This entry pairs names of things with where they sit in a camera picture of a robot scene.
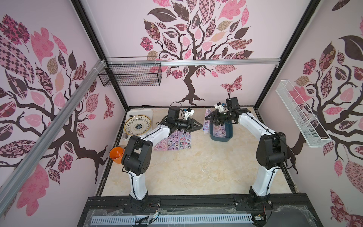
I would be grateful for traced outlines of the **orange cup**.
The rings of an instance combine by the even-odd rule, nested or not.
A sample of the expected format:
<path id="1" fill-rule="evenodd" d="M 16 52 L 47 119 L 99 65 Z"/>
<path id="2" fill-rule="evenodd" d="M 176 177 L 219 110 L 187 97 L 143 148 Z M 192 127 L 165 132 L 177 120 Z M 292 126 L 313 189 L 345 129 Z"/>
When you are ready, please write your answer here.
<path id="1" fill-rule="evenodd" d="M 114 147 L 109 152 L 109 158 L 114 163 L 121 164 L 124 152 L 125 152 L 125 149 L 123 147 Z"/>

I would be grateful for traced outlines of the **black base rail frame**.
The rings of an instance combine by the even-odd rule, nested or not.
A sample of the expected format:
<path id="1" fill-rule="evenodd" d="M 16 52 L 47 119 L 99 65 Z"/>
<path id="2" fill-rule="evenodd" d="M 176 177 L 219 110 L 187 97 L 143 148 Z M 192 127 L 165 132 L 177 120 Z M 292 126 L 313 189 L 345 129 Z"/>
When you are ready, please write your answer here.
<path id="1" fill-rule="evenodd" d="M 137 201 L 130 196 L 88 198 L 78 222 L 91 227 L 93 216 L 153 216 L 188 214 L 251 214 L 253 223 L 134 225 L 131 227 L 320 227 L 322 225 L 306 194 L 272 194 L 254 201 L 248 194 L 154 195 Z"/>

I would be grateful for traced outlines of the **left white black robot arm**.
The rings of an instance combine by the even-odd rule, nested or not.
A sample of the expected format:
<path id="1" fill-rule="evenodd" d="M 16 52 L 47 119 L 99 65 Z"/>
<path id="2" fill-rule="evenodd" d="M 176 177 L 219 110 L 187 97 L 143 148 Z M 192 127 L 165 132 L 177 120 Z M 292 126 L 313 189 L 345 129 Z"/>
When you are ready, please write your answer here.
<path id="1" fill-rule="evenodd" d="M 123 172 L 127 173 L 130 178 L 130 196 L 133 199 L 143 201 L 148 195 L 144 174 L 150 166 L 154 146 L 175 131 L 192 133 L 202 129 L 203 124 L 192 118 L 193 109 L 183 110 L 182 118 L 179 117 L 181 111 L 182 109 L 179 107 L 169 107 L 168 114 L 156 129 L 145 136 L 133 135 L 129 139 L 122 158 L 122 165 Z"/>

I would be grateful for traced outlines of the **pink sticker sheet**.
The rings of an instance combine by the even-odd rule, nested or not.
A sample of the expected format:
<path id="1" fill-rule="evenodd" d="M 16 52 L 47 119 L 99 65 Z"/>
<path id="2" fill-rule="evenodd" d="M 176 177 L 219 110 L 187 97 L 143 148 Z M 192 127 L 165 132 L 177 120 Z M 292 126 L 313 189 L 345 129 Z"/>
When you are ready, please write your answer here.
<path id="1" fill-rule="evenodd" d="M 167 151 L 168 150 L 168 138 L 162 139 L 154 146 L 154 151 Z"/>

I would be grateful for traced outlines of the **aluminium rail left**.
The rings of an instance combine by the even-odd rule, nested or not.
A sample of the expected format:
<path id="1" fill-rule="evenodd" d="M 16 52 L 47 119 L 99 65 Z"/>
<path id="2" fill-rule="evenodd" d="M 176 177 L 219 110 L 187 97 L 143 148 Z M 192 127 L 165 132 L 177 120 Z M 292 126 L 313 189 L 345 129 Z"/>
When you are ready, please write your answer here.
<path id="1" fill-rule="evenodd" d="M 48 150 L 51 143 L 65 125 L 67 119 L 75 111 L 78 103 L 96 80 L 99 72 L 106 67 L 105 60 L 99 60 L 89 71 L 78 89 L 75 90 L 69 101 L 56 115 L 55 119 L 47 127 L 45 132 L 39 137 L 30 152 L 22 159 L 18 167 L 12 172 L 1 188 L 1 216 L 4 214 L 14 197 L 19 192 L 21 186 L 29 178 L 32 171 L 36 168 L 44 153 Z"/>

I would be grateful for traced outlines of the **aluminium rail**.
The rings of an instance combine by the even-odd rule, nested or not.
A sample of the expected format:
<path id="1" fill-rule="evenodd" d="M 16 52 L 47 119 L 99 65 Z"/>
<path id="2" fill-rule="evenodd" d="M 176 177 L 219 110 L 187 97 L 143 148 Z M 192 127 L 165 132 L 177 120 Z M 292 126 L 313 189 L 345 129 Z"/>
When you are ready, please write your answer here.
<path id="1" fill-rule="evenodd" d="M 105 60 L 99 60 L 89 71 L 78 89 L 75 90 L 69 101 L 56 115 L 55 119 L 47 127 L 45 132 L 39 137 L 30 152 L 22 159 L 18 167 L 12 172 L 1 188 L 1 216 L 4 214 L 14 197 L 19 192 L 21 186 L 29 178 L 32 171 L 36 168 L 44 153 L 48 150 L 51 143 L 65 125 L 67 119 L 75 111 L 78 103 L 96 80 L 99 72 L 106 67 Z"/>
<path id="2" fill-rule="evenodd" d="M 153 60 L 153 61 L 137 61 L 137 60 L 129 60 L 118 59 L 113 61 L 113 59 L 108 60 L 110 65 L 140 65 L 140 64 L 155 64 L 160 66 L 217 66 L 217 65 L 256 65 L 256 64 L 273 64 L 279 65 L 280 59 L 222 59 L 222 60 L 171 60 L 171 61 L 162 61 L 162 60 Z"/>

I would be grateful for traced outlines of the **character sticker sheet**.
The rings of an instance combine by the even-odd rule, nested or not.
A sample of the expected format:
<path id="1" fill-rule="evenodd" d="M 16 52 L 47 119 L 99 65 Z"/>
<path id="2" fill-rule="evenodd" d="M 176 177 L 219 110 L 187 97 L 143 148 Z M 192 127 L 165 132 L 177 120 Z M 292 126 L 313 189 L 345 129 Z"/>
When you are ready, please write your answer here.
<path id="1" fill-rule="evenodd" d="M 167 150 L 179 150 L 180 148 L 180 132 L 174 131 L 168 138 L 167 138 Z"/>
<path id="2" fill-rule="evenodd" d="M 213 136 L 217 138 L 226 137 L 226 128 L 224 125 L 213 125 Z"/>
<path id="3" fill-rule="evenodd" d="M 189 132 L 180 131 L 179 149 L 190 149 L 192 147 L 192 136 Z"/>

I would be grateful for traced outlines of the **teal plastic storage box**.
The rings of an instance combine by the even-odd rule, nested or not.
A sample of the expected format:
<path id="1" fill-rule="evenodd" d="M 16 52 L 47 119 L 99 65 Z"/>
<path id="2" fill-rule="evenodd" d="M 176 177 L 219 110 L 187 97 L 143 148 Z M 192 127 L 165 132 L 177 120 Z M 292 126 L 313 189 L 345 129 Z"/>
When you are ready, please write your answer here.
<path id="1" fill-rule="evenodd" d="M 224 125 L 209 124 L 210 138 L 213 141 L 228 142 L 233 137 L 233 124 L 226 121 Z"/>

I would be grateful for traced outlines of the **aluminium rail back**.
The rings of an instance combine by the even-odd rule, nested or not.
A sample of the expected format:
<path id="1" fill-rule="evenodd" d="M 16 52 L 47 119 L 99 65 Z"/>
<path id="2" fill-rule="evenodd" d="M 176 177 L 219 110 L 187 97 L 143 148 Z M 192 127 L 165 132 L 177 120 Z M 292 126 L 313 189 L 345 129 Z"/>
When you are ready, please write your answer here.
<path id="1" fill-rule="evenodd" d="M 222 60 L 171 60 L 171 61 L 162 61 L 162 60 L 153 60 L 153 61 L 137 61 L 137 60 L 129 60 L 118 59 L 113 61 L 113 59 L 108 60 L 110 65 L 140 65 L 140 64 L 155 64 L 160 66 L 217 66 L 217 65 L 256 65 L 256 64 L 273 64 L 279 65 L 280 59 L 222 59 Z"/>

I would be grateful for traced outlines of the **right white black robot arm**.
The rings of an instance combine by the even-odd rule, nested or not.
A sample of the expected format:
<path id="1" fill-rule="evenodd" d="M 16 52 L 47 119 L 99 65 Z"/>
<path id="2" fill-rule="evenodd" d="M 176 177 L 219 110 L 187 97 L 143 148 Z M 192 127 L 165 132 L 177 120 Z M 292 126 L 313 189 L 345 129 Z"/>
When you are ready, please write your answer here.
<path id="1" fill-rule="evenodd" d="M 267 200 L 275 175 L 287 159 L 285 134 L 268 128 L 250 110 L 241 108 L 236 97 L 228 98 L 224 106 L 216 104 L 215 110 L 205 119 L 214 125 L 224 125 L 225 122 L 239 124 L 259 141 L 256 160 L 260 167 L 249 194 L 254 201 Z"/>

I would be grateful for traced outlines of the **patterned ceramic plate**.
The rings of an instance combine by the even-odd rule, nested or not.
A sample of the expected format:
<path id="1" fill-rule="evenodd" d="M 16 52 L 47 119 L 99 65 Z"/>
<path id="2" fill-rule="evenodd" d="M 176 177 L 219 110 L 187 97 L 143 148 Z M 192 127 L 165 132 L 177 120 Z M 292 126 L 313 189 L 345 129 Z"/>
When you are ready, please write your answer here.
<path id="1" fill-rule="evenodd" d="M 140 136 L 150 130 L 152 121 L 148 116 L 135 115 L 128 119 L 124 126 L 124 131 L 129 136 Z"/>

